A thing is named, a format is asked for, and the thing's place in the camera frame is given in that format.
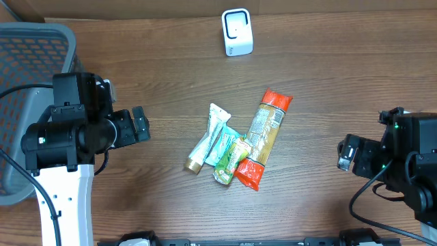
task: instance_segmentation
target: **green packet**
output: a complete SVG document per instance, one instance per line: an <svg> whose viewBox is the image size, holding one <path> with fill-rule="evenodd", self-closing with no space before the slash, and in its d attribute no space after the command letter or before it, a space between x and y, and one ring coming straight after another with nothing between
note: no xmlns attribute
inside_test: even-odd
<svg viewBox="0 0 437 246"><path fill-rule="evenodd" d="M217 182L228 185L234 176L239 162L246 158L251 151L252 147L248 140L244 140L243 137L237 138L214 168L212 175Z"/></svg>
<svg viewBox="0 0 437 246"><path fill-rule="evenodd" d="M220 138L214 145L210 155L205 160L205 163L215 167L225 154L226 150L228 150L232 143L239 137L240 134L225 124L221 130Z"/></svg>

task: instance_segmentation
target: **tube cap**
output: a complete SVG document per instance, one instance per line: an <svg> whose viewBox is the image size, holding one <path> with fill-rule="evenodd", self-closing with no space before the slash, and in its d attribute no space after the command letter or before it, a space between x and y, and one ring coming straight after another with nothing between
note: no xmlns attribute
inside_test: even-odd
<svg viewBox="0 0 437 246"><path fill-rule="evenodd" d="M202 165L200 165L197 162L188 158L185 162L184 167L186 167L186 168L190 169L191 171L195 172L196 174L198 174L200 169L202 168Z"/></svg>

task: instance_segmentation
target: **green snack wrapper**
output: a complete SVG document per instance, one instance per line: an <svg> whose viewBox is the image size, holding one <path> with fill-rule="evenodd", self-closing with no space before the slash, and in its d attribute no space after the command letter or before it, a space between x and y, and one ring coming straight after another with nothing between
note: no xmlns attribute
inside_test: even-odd
<svg viewBox="0 0 437 246"><path fill-rule="evenodd" d="M251 145L243 137L237 138L214 168L212 175L217 182L228 185L234 176L239 162L246 158L251 151Z"/></svg>

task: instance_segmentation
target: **white container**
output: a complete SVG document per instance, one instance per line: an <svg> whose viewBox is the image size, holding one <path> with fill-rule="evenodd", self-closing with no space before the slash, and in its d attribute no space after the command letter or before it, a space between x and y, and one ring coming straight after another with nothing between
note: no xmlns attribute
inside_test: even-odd
<svg viewBox="0 0 437 246"><path fill-rule="evenodd" d="M227 10L221 16L227 56L246 55L253 51L251 16L244 8Z"/></svg>

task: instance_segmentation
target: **plastic basket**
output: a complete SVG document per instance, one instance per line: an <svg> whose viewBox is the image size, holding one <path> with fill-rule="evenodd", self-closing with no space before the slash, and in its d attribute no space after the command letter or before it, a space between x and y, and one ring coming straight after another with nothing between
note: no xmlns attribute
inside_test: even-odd
<svg viewBox="0 0 437 246"><path fill-rule="evenodd" d="M0 92L17 85L51 83L56 73L82 70L76 56L76 39L68 27L0 23ZM21 137L52 103L51 89L36 88L0 100L0 147L22 167L25 157ZM0 205L15 204L33 192L33 185L0 158Z"/></svg>

